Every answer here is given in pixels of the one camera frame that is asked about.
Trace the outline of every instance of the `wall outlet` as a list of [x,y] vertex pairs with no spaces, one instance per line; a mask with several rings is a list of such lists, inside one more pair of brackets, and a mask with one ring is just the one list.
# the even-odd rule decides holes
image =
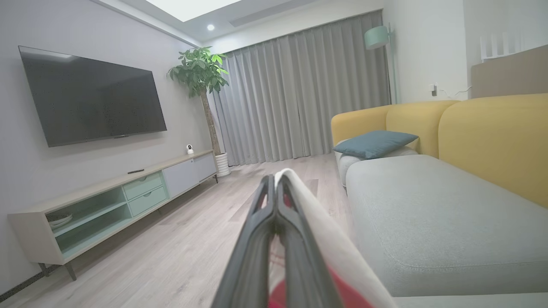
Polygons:
[[438,85],[434,83],[429,84],[428,91],[432,92],[432,96],[438,96]]

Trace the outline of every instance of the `headboard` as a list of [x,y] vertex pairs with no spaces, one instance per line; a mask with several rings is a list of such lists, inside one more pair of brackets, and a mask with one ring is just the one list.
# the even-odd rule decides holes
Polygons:
[[548,45],[472,66],[472,98],[548,93]]

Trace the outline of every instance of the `potted plant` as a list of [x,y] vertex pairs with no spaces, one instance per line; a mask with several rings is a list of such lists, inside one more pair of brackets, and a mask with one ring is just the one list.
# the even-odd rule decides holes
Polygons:
[[222,59],[226,56],[224,54],[211,54],[209,48],[192,48],[184,53],[180,52],[179,60],[181,60],[181,64],[172,67],[168,71],[168,76],[172,80],[185,84],[189,88],[189,97],[199,95],[202,99],[209,135],[211,136],[213,151],[215,152],[215,159],[219,168],[218,176],[222,177],[230,174],[229,164],[227,154],[221,153],[219,147],[219,140],[217,139],[211,109],[209,109],[206,91],[210,93],[221,91],[221,87],[228,84],[221,74],[228,74],[228,72],[220,67]]

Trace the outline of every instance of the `power cord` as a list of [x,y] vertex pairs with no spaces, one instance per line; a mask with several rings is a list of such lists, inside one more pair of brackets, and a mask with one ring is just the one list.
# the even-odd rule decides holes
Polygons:
[[440,89],[440,91],[443,91],[448,98],[452,99],[453,96],[457,96],[459,93],[464,93],[464,92],[468,92],[468,90],[470,90],[472,88],[472,86],[469,86],[468,89],[464,90],[464,91],[458,91],[457,93],[455,93],[454,95],[449,95],[449,93],[447,93],[447,91],[445,91],[444,89]]

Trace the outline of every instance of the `sofa backrest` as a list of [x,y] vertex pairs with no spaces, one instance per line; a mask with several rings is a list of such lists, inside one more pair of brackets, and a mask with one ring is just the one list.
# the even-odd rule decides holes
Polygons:
[[443,112],[457,100],[393,105],[386,114],[386,130],[419,136],[409,144],[419,154],[438,157],[438,125]]
[[393,105],[340,113],[331,119],[333,145],[367,134],[372,130],[386,130],[386,113]]
[[548,207],[548,93],[458,102],[438,135],[441,160]]

